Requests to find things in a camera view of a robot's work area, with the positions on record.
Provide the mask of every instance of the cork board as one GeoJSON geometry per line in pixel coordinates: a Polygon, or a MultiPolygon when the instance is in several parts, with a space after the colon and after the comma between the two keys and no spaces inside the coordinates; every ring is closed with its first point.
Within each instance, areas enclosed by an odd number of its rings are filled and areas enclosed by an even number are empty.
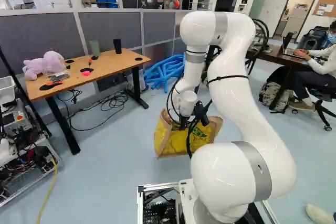
{"type": "Polygon", "coordinates": [[[319,0],[314,15],[336,17],[336,0],[319,0]]]}

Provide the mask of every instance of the black cup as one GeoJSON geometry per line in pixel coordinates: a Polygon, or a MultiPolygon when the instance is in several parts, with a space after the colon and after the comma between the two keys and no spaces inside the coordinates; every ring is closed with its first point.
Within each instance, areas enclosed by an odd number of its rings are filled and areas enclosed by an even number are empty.
{"type": "Polygon", "coordinates": [[[114,39],[113,40],[114,48],[116,50],[116,54],[121,54],[121,39],[114,39]]]}

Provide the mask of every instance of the backpack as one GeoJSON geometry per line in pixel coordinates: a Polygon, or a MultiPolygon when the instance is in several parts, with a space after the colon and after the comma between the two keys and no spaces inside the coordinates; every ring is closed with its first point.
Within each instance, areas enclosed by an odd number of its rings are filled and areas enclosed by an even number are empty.
{"type": "MultiPolygon", "coordinates": [[[[277,95],[279,89],[279,84],[272,81],[266,82],[259,93],[259,102],[261,102],[264,106],[269,107],[273,99],[277,95]]],[[[284,112],[288,105],[288,99],[289,90],[285,90],[273,110],[277,112],[284,112]]]]}

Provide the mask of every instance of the pink object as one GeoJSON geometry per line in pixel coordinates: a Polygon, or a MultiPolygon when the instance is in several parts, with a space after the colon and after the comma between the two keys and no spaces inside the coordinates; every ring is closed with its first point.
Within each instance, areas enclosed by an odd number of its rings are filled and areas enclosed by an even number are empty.
{"type": "Polygon", "coordinates": [[[43,58],[24,60],[22,70],[26,80],[36,80],[39,73],[58,73],[65,70],[64,58],[57,52],[48,51],[43,58]]]}
{"type": "Polygon", "coordinates": [[[84,72],[82,73],[83,76],[89,76],[90,74],[91,74],[90,71],[84,71],[84,72]]]}

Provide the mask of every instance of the chair wheel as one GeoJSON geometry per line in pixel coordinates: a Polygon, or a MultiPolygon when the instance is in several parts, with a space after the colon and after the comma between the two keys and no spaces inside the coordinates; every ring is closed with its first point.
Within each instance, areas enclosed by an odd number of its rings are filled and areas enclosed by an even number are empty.
{"type": "Polygon", "coordinates": [[[332,130],[332,127],[330,127],[330,126],[324,126],[324,130],[325,130],[325,131],[331,131],[331,130],[332,130]]]}

